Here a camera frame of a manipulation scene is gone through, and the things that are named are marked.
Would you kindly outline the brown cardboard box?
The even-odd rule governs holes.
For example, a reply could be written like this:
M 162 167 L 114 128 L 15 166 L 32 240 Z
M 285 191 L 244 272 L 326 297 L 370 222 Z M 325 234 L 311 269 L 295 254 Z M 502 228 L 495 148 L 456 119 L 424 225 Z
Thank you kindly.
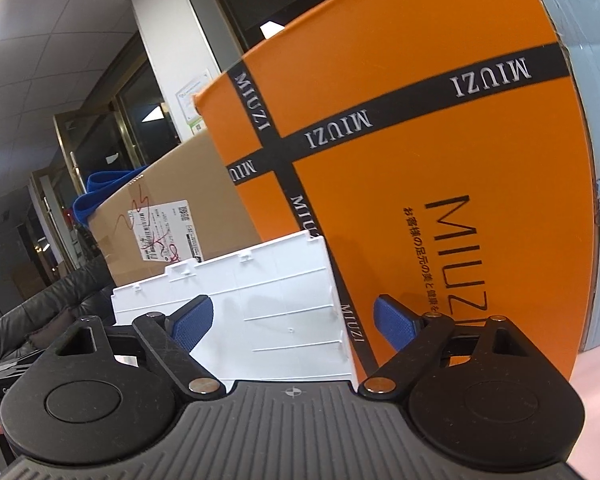
M 208 132 L 141 171 L 88 218 L 118 286 L 261 241 Z

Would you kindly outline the blue cloth on box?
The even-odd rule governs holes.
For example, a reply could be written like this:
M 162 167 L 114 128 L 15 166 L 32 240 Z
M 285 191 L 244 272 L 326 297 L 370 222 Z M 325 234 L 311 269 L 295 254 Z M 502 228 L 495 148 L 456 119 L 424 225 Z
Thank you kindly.
M 78 196 L 72 204 L 76 221 L 87 228 L 88 218 L 95 210 L 145 169 L 146 166 L 143 166 L 132 170 L 105 170 L 91 174 L 86 181 L 86 192 Z

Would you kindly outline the black leather sofa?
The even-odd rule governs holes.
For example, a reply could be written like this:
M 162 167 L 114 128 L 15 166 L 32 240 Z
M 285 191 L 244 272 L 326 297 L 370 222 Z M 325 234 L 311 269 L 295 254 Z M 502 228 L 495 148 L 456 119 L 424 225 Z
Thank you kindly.
M 82 316 L 97 316 L 113 326 L 115 287 L 105 258 L 99 256 L 23 301 L 0 318 L 0 363 L 46 349 Z

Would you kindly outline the white plastic container box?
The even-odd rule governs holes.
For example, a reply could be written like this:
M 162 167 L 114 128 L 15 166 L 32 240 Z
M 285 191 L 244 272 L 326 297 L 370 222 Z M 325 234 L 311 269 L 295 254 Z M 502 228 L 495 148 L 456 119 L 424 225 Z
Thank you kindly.
M 189 325 L 196 338 L 189 353 L 227 387 L 238 379 L 358 381 L 323 237 L 294 233 L 174 263 L 116 288 L 111 301 L 117 323 L 129 325 L 149 312 L 172 314 L 200 295 L 213 313 Z

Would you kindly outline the orange MIUZI box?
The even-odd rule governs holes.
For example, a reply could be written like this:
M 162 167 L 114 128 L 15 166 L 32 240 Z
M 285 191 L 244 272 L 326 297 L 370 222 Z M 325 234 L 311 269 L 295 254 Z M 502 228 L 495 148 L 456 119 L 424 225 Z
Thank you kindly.
M 593 164 L 541 0 L 327 0 L 195 101 L 264 240 L 324 238 L 356 366 L 373 304 L 510 318 L 564 374 L 597 256 Z

